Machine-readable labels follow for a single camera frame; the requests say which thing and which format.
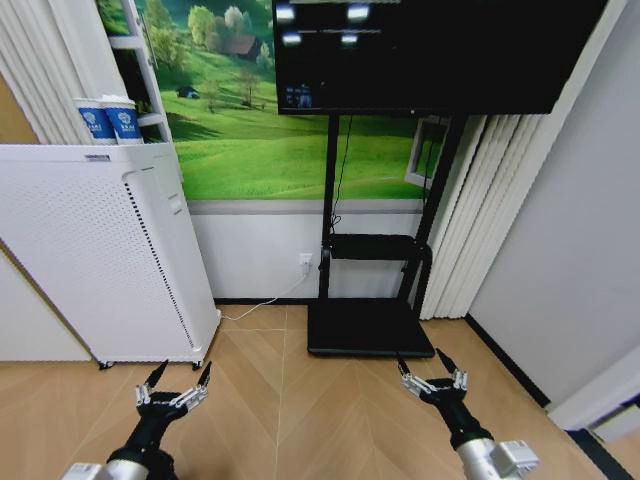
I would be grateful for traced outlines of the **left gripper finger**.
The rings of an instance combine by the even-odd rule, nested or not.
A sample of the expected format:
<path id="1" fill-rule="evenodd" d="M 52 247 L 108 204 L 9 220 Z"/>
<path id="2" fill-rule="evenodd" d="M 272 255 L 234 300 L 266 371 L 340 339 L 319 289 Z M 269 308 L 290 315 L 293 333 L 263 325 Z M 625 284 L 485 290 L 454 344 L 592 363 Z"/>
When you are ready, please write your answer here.
<path id="1" fill-rule="evenodd" d="M 187 411 L 191 411 L 207 398 L 208 384 L 211 378 L 211 367 L 212 362 L 209 361 L 204 368 L 196 386 L 182 393 L 174 400 L 175 408 L 186 408 Z"/>
<path id="2" fill-rule="evenodd" d="M 135 387 L 135 398 L 137 405 L 149 404 L 151 402 L 151 394 L 154 387 L 162 377 L 169 360 L 164 360 L 158 367 L 156 367 L 147 377 L 147 379 Z"/>

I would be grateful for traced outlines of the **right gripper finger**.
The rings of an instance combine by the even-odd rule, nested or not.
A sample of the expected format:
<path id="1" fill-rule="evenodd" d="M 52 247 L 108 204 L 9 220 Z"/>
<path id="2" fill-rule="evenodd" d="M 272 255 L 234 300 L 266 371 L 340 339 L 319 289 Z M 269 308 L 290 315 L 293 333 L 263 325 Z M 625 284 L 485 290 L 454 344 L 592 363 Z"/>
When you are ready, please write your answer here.
<path id="1" fill-rule="evenodd" d="M 468 387 L 468 372 L 457 367 L 454 360 L 445 354 L 441 349 L 437 348 L 436 353 L 441 360 L 443 366 L 450 375 L 453 388 L 466 391 Z"/>
<path id="2" fill-rule="evenodd" d="M 396 354 L 396 359 L 398 363 L 398 370 L 401 375 L 401 381 L 406 389 L 416 397 L 428 395 L 430 393 L 429 387 L 423 380 L 412 374 L 405 360 L 399 353 Z"/>

